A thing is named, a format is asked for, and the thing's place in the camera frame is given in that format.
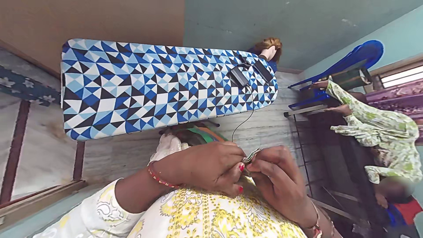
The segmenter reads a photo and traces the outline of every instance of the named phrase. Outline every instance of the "yellow patterned dress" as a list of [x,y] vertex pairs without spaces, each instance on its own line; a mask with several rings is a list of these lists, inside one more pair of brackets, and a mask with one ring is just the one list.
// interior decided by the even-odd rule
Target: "yellow patterned dress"
[[222,194],[181,188],[160,197],[140,214],[122,209],[116,181],[34,238],[306,238],[259,195],[252,181],[241,179],[244,194]]

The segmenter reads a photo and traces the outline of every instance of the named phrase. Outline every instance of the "blue plastic chair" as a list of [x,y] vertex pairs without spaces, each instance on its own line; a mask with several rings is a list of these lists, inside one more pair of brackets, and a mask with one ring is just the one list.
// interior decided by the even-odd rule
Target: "blue plastic chair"
[[379,61],[382,55],[383,55],[383,44],[380,41],[378,40],[366,41],[363,44],[355,47],[350,53],[348,53],[344,58],[336,62],[330,68],[328,68],[325,72],[319,75],[316,75],[314,77],[308,78],[306,80],[303,80],[301,82],[294,83],[290,85],[288,88],[290,89],[294,86],[301,85],[303,83],[310,82],[310,81],[312,83],[315,83],[323,77],[327,77],[331,74],[341,72],[345,70],[346,68],[352,65],[355,65],[358,62],[361,62],[363,60],[366,60],[364,67],[368,69],[372,67],[374,64],[376,64],[376,62]]
[[[374,64],[376,64],[376,62],[379,61],[382,55],[383,55],[383,44],[380,41],[371,40],[371,41],[364,42],[363,44],[355,47],[350,53],[348,53],[345,57],[343,57],[340,61],[336,62],[330,68],[328,68],[325,72],[319,75],[316,75],[314,77],[308,78],[306,80],[303,80],[301,82],[292,84],[288,88],[290,89],[294,86],[297,86],[306,82],[310,82],[310,81],[311,83],[315,83],[321,78],[344,71],[351,66],[354,66],[354,67],[363,66],[364,68],[368,69],[372,67]],[[311,84],[301,88],[300,91],[308,89],[310,88],[310,86]],[[298,107],[298,106],[306,105],[312,102],[318,102],[318,101],[322,101],[324,99],[330,98],[330,96],[326,94],[325,91],[314,89],[313,92],[314,92],[313,98],[288,105],[288,107],[294,108],[294,107]]]

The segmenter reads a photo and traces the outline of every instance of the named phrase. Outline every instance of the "red beaded bracelet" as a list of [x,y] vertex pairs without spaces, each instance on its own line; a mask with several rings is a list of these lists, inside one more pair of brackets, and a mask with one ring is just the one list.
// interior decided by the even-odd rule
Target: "red beaded bracelet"
[[159,183],[161,183],[161,184],[163,184],[163,185],[165,185],[165,186],[168,186],[168,187],[171,187],[171,188],[179,188],[182,184],[178,184],[178,185],[173,185],[173,184],[170,184],[170,183],[168,183],[168,182],[165,182],[165,181],[163,181],[163,180],[161,180],[157,175],[156,175],[156,173],[154,172],[154,170],[153,170],[153,164],[155,163],[155,161],[152,161],[148,166],[147,166],[147,168],[148,168],[148,173],[157,181],[157,182],[159,182]]

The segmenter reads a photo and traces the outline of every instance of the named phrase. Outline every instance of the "ironing board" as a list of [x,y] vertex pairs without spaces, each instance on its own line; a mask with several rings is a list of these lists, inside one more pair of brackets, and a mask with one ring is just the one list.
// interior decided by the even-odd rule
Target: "ironing board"
[[[273,79],[240,67],[251,87],[238,88],[228,72],[240,58]],[[277,96],[271,67],[244,51],[71,39],[60,67],[64,129],[79,141],[257,110]]]

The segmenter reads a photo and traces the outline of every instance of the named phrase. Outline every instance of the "window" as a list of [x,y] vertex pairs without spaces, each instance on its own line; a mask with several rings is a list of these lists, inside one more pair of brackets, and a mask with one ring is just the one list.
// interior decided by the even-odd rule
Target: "window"
[[423,78],[423,66],[408,69],[393,75],[381,78],[384,88],[392,87],[398,84],[411,82]]

